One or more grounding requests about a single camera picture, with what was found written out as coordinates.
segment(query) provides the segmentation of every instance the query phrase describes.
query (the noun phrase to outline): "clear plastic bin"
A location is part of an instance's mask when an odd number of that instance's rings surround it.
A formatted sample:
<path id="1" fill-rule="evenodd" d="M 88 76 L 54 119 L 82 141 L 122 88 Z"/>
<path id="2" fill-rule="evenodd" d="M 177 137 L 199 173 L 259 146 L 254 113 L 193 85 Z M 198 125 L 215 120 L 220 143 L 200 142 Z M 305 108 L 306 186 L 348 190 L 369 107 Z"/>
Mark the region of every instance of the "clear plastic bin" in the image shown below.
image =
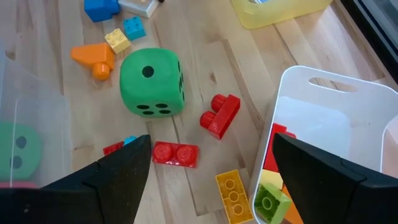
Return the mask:
<path id="1" fill-rule="evenodd" d="M 325 87 L 327 82 L 333 82 L 339 90 Z M 397 115 L 398 94 L 387 86 L 304 66 L 287 69 L 265 117 L 249 189 L 252 210 L 261 182 L 267 178 L 282 181 L 280 175 L 263 171 L 272 124 L 287 127 L 301 141 L 382 172 L 384 134 Z M 258 223 L 265 223 L 256 212 L 254 217 Z"/>
<path id="2" fill-rule="evenodd" d="M 71 172 L 69 105 L 0 52 L 0 187 L 43 187 Z"/>
<path id="3" fill-rule="evenodd" d="M 247 29 L 255 29 L 325 9 L 332 1 L 268 0 L 256 4 L 250 0 L 232 0 L 232 5 L 242 25 Z"/>

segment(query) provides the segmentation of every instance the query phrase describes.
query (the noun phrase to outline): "small yellow brick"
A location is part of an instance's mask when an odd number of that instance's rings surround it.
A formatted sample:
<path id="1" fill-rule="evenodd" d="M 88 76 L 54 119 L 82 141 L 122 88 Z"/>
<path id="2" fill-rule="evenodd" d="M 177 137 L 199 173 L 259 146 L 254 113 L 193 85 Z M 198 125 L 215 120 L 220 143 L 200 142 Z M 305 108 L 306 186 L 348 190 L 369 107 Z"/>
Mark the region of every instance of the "small yellow brick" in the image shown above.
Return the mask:
<path id="1" fill-rule="evenodd" d="M 262 185 L 272 184 L 275 187 L 277 187 L 279 190 L 282 190 L 284 181 L 282 180 L 282 177 L 280 176 L 279 173 L 263 169 L 261 171 L 260 184 Z"/>
<path id="2" fill-rule="evenodd" d="M 115 29 L 109 34 L 106 34 L 105 40 L 116 54 L 122 52 L 131 45 L 130 41 L 127 40 L 126 36 L 119 28 Z"/>

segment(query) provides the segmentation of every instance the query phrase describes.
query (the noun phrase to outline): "orange toy piece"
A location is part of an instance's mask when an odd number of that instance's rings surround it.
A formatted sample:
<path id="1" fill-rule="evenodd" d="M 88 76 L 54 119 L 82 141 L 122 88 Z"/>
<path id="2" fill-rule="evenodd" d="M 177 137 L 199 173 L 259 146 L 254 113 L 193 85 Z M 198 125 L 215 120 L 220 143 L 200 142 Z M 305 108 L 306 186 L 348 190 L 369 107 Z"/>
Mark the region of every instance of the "orange toy piece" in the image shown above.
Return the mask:
<path id="1" fill-rule="evenodd" d="M 70 56 L 76 62 L 91 69 L 94 78 L 107 80 L 114 68 L 114 53 L 107 43 L 74 47 Z"/>
<path id="2" fill-rule="evenodd" d="M 229 224 L 252 220 L 254 217 L 238 170 L 218 174 L 216 181 Z"/>
<path id="3" fill-rule="evenodd" d="M 290 196 L 289 192 L 287 191 L 286 186 L 284 186 L 282 188 L 282 192 L 284 194 L 286 194 L 286 196 L 288 196 L 290 199 L 292 199 L 292 197 Z M 304 224 L 303 220 L 300 217 L 299 211 L 297 211 L 297 208 L 294 205 L 294 202 L 292 203 L 292 205 L 287 210 L 287 213 L 285 215 L 285 219 L 287 221 L 291 222 L 291 224 Z"/>

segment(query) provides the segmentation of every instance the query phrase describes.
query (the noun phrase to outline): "yellow container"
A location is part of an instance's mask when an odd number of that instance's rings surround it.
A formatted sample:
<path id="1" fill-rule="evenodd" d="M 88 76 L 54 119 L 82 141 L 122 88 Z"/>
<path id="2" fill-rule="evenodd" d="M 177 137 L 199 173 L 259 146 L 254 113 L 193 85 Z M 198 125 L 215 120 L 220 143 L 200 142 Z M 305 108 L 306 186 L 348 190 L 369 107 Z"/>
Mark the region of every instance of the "yellow container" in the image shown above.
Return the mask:
<path id="1" fill-rule="evenodd" d="M 250 0 L 232 0 L 232 5 L 242 25 L 247 29 L 254 29 L 325 9 L 332 1 L 268 0 L 256 4 Z"/>

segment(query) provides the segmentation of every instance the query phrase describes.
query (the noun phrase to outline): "green foam toy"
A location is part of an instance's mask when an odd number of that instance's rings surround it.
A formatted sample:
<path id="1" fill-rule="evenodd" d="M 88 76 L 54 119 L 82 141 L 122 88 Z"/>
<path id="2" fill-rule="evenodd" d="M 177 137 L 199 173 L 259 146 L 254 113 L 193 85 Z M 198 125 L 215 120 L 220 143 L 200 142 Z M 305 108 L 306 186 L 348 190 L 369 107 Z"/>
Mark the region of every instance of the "green foam toy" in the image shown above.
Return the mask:
<path id="1" fill-rule="evenodd" d="M 0 123 L 0 180 L 27 180 L 39 166 L 42 140 L 28 126 Z"/>
<path id="2" fill-rule="evenodd" d="M 145 117 L 181 112 L 185 104 L 184 79 L 177 55 L 171 50 L 137 50 L 124 59 L 120 92 L 126 107 Z"/>
<path id="3" fill-rule="evenodd" d="M 260 185 L 254 208 L 269 224 L 281 223 L 292 200 L 272 184 Z"/>

